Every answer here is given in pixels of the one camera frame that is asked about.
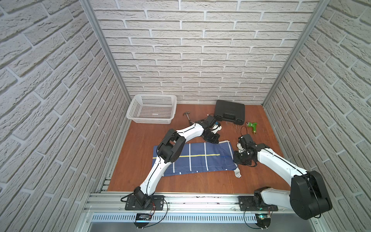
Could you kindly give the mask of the blue striped pillowcase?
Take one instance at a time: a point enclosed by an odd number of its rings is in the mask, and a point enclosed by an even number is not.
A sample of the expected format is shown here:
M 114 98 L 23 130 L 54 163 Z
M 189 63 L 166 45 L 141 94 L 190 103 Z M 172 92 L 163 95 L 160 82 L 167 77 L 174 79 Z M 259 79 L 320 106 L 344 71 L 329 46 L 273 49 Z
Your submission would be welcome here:
M 233 161 L 233 149 L 230 141 L 218 144 L 208 142 L 185 144 L 180 157 L 164 172 L 164 177 L 216 172 L 233 171 L 241 178 L 240 169 Z

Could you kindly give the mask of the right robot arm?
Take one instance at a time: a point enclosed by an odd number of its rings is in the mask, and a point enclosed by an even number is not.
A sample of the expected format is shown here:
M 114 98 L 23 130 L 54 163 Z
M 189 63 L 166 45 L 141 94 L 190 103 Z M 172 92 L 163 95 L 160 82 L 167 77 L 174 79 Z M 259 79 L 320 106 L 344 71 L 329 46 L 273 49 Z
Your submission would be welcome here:
M 255 207 L 274 205 L 292 209 L 302 219 L 320 217 L 333 208 L 324 179 L 319 172 L 298 167 L 279 156 L 266 144 L 256 144 L 249 134 L 239 137 L 233 161 L 249 167 L 256 167 L 261 163 L 290 186 L 290 190 L 271 187 L 255 190 Z

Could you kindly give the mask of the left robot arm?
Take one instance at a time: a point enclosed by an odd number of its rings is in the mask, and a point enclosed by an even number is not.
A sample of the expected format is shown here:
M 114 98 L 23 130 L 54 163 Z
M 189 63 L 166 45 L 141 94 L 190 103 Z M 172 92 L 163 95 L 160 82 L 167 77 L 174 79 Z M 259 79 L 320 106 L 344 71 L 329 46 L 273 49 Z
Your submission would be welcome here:
M 217 144 L 220 135 L 217 133 L 222 126 L 212 115 L 196 121 L 181 130 L 170 129 L 157 146 L 157 158 L 151 171 L 143 183 L 133 191 L 136 202 L 147 208 L 152 202 L 152 195 L 170 164 L 174 163 L 181 155 L 186 142 L 202 137 L 205 141 Z

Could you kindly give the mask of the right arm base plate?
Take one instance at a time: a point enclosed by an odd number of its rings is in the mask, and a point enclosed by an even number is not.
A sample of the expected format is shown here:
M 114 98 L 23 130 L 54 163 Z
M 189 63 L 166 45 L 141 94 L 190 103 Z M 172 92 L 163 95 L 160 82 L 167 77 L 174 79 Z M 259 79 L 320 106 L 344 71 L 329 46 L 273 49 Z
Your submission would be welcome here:
M 241 211 L 278 211 L 278 206 L 268 205 L 257 196 L 239 196 L 238 202 Z

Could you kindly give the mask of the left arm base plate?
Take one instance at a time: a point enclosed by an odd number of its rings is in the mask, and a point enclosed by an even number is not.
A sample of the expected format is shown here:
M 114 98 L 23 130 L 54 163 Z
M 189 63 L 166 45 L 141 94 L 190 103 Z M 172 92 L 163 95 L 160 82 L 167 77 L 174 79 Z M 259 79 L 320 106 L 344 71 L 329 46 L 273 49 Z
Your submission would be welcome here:
M 134 195 L 128 196 L 124 201 L 126 203 L 125 210 L 127 211 L 151 211 L 163 210 L 164 195 L 153 195 L 151 198 L 146 199 L 143 204 L 138 202 Z

